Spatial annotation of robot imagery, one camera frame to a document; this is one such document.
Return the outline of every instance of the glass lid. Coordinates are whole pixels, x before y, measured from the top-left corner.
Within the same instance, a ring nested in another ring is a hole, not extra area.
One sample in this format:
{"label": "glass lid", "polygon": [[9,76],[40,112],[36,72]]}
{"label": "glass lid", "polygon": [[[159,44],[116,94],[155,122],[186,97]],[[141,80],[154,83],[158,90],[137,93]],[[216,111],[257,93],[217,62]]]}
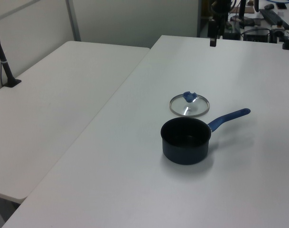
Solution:
{"label": "glass lid", "polygon": [[206,114],[210,104],[206,98],[196,93],[185,92],[169,102],[170,110],[179,116],[196,117]]}

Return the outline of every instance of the saucepan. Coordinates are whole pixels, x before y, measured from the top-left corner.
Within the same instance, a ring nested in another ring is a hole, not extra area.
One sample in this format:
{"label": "saucepan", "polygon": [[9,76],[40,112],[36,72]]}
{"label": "saucepan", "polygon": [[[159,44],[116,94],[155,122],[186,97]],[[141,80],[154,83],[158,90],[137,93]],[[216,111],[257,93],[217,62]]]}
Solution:
{"label": "saucepan", "polygon": [[218,117],[209,124],[190,117],[178,117],[169,120],[161,128],[163,153],[177,164],[198,163],[207,156],[212,132],[221,124],[250,112],[250,109],[244,108]]}

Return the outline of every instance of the white wall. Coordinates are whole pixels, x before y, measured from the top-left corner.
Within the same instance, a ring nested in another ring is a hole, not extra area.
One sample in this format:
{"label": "white wall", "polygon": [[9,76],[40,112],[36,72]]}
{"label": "white wall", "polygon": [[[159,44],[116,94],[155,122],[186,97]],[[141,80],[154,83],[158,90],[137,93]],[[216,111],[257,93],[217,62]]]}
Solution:
{"label": "white wall", "polygon": [[82,41],[151,48],[161,35],[197,36],[199,0],[71,0]]}
{"label": "white wall", "polygon": [[17,77],[65,42],[74,40],[65,0],[40,0],[0,19],[0,40]]}

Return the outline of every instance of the table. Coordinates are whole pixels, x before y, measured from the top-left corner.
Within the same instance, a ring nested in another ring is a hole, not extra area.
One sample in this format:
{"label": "table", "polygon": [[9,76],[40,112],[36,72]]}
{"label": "table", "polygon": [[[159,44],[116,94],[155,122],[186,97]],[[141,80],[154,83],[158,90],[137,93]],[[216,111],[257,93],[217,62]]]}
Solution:
{"label": "table", "polygon": [[[160,129],[176,117],[170,99],[189,90],[209,100],[206,123],[252,112],[183,166],[163,155]],[[289,228],[289,51],[162,36],[4,226],[13,227]]]}
{"label": "table", "polygon": [[21,203],[148,50],[70,41],[0,89],[0,197]]}

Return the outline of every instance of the lid knob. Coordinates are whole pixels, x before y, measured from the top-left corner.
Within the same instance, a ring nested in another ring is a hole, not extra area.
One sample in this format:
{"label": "lid knob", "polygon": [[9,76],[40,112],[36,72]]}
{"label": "lid knob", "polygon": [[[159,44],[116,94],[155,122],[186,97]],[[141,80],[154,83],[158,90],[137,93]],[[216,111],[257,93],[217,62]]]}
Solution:
{"label": "lid knob", "polygon": [[190,91],[184,92],[183,98],[186,100],[186,102],[191,103],[197,98],[197,94],[191,93]]}

